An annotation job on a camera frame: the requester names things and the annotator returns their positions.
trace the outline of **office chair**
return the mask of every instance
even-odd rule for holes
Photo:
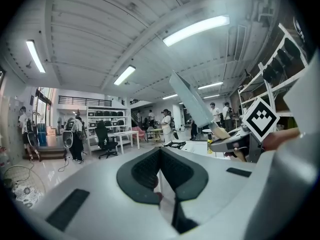
[[[99,159],[103,156],[106,156],[106,158],[108,158],[110,155],[117,156],[117,151],[111,151],[111,150],[116,148],[116,146],[118,145],[118,142],[115,142],[114,139],[113,141],[109,141],[108,130],[105,127],[103,121],[100,121],[97,123],[97,126],[95,128],[95,133],[99,140],[98,146],[102,150],[107,151],[105,154],[100,155]]]

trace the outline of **white shelving unit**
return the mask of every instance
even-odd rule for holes
[[[89,116],[89,113],[96,113],[97,111],[109,111],[109,112],[122,112],[123,115],[119,115],[119,116]],[[112,107],[112,106],[87,106],[86,109],[86,118],[87,118],[87,144],[88,144],[88,149],[89,149],[89,153],[90,155],[92,154],[92,151],[97,151],[100,150],[100,147],[97,144],[92,145],[92,143],[90,142],[90,140],[92,139],[97,139],[97,135],[95,132],[92,132],[90,130],[94,130],[96,127],[89,127],[90,123],[95,123],[96,121],[111,121],[111,123],[115,123],[117,122],[116,119],[119,120],[123,120],[124,121],[124,125],[112,125],[112,126],[105,126],[105,128],[107,129],[113,129],[115,131],[118,132],[118,130],[120,130],[120,128],[125,128],[125,131],[128,129],[131,129],[131,120],[129,121],[129,114],[131,113],[130,109],[127,108],[117,108],[117,107]],[[112,137],[114,134],[112,132],[108,133],[108,137]],[[128,144],[131,143],[130,139],[124,139],[122,141],[122,144]]]
[[[278,27],[284,33],[284,36],[283,36],[281,42],[279,43],[278,47],[275,49],[274,53],[272,54],[272,56],[270,57],[270,59],[268,60],[268,62],[265,65],[263,65],[261,62],[258,64],[259,73],[242,90],[238,91],[238,94],[239,94],[239,98],[241,101],[241,94],[253,92],[254,90],[259,88],[263,84],[265,84],[266,91],[255,96],[255,97],[252,97],[246,101],[241,102],[242,113],[244,112],[243,106],[245,104],[253,102],[254,100],[256,100],[257,97],[265,97],[265,96],[268,96],[270,106],[272,107],[272,109],[276,110],[275,94],[282,91],[282,90],[285,91],[286,89],[292,87],[294,85],[294,83],[306,73],[306,66],[308,65],[308,63],[307,63],[307,60],[304,56],[302,49],[298,46],[296,41],[292,38],[292,36],[289,34],[289,32],[285,29],[285,27],[281,23],[279,23]],[[297,74],[293,75],[292,77],[279,83],[277,86],[272,87],[267,81],[265,81],[263,79],[263,71],[272,62],[273,58],[278,55],[277,52],[279,49],[281,49],[284,46],[286,38],[291,40],[293,42],[293,44],[300,50],[300,59],[304,65],[304,69],[302,69],[301,71],[299,71]],[[280,117],[292,117],[293,116],[293,114],[290,111],[277,111],[277,114]]]

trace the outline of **man in white shirt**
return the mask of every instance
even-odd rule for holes
[[[152,126],[153,128],[155,128],[155,114],[152,113],[152,110],[149,110],[149,115],[148,115],[148,119],[149,119],[149,126]]]
[[[138,118],[138,126],[140,129],[142,129],[142,118],[141,118],[141,111],[140,110],[138,110],[136,117]]]
[[[214,102],[210,103],[210,111],[213,115],[213,120],[218,126],[220,126],[220,111],[219,108],[216,107],[216,104]]]
[[[32,150],[37,154],[39,162],[41,162],[40,153],[33,146],[30,146],[30,143],[29,143],[28,129],[27,129],[28,117],[26,115],[26,107],[25,106],[21,107],[20,111],[22,112],[22,115],[19,117],[18,127],[22,129],[22,140],[23,140],[24,148],[28,151],[31,161],[33,161],[34,158],[32,156],[30,148],[32,148]]]
[[[164,117],[161,121],[161,128],[162,128],[162,132],[163,132],[164,143],[166,144],[174,139],[174,135],[173,135],[172,129],[170,127],[171,117],[169,115],[169,110],[164,109],[163,115],[164,115]]]
[[[225,124],[226,132],[230,132],[233,129],[232,120],[229,112],[229,102],[224,103],[224,108],[222,109],[222,115]]]

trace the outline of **white ceiling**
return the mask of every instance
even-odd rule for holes
[[[27,0],[1,39],[1,53],[28,85],[159,101],[174,94],[172,70],[201,96],[229,95],[239,85],[269,28],[257,22],[269,0]],[[230,25],[188,37],[170,47],[162,39],[190,24],[230,16]],[[240,61],[234,60],[238,25],[246,27]],[[34,40],[46,70],[27,50]],[[113,84],[128,65],[129,84]]]

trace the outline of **white shirt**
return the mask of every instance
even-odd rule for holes
[[[149,120],[155,120],[155,114],[150,112],[149,113]]]
[[[19,117],[19,122],[20,122],[20,125],[22,126],[22,134],[28,132],[27,131],[27,121],[28,121],[28,117],[25,113]]]
[[[213,120],[215,122],[220,122],[220,115],[219,115],[220,111],[219,111],[219,108],[217,108],[217,107],[215,107],[214,109],[211,108],[210,111],[211,111],[211,113],[213,115]]]
[[[166,115],[163,117],[161,121],[161,128],[162,128],[163,134],[167,135],[171,132],[170,121],[171,121],[170,115]]]
[[[231,119],[230,114],[229,114],[229,107],[225,106],[222,109],[222,115],[223,115],[224,120]]]

